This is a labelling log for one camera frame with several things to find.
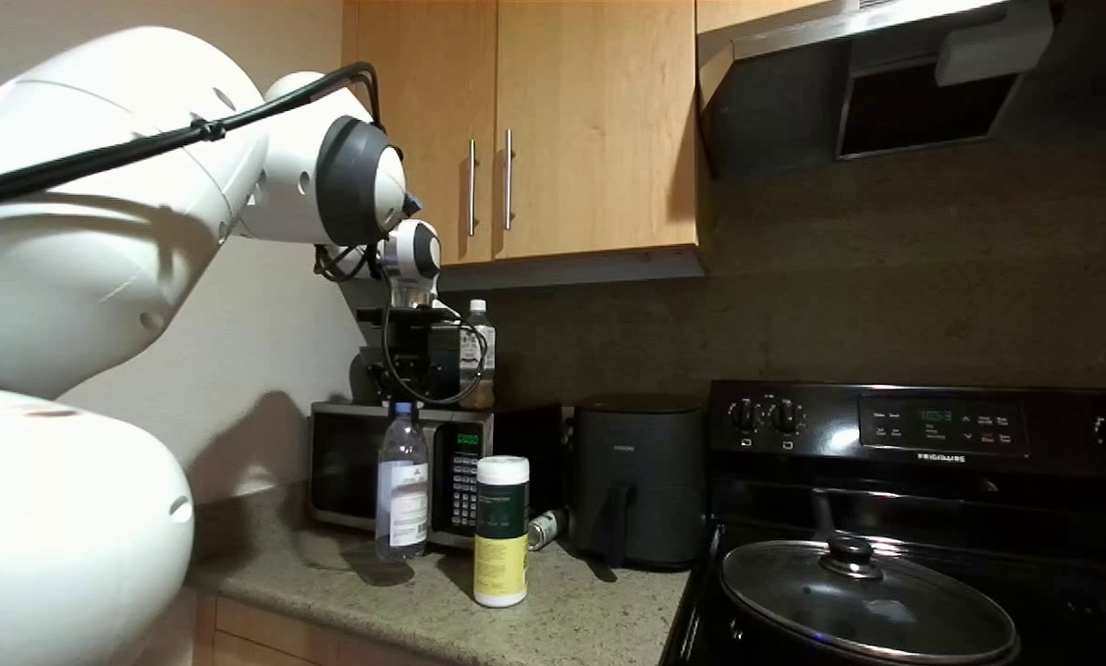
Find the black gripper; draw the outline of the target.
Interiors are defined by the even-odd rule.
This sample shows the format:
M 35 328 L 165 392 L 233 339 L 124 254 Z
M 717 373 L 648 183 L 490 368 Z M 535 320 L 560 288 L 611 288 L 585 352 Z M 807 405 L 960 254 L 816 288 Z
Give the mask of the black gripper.
M 451 401 L 460 392 L 460 320 L 439 307 L 387 310 L 381 385 L 393 401 Z

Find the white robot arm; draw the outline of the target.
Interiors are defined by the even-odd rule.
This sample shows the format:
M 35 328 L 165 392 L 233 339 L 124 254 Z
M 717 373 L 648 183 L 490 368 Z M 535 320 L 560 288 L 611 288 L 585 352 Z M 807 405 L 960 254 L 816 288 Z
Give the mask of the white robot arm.
M 375 67 L 257 88 L 183 31 L 130 27 L 0 86 L 0 666 L 113 666 L 176 600 L 183 466 L 64 392 L 154 345 L 236 232 L 381 281 L 386 325 L 442 320 Z

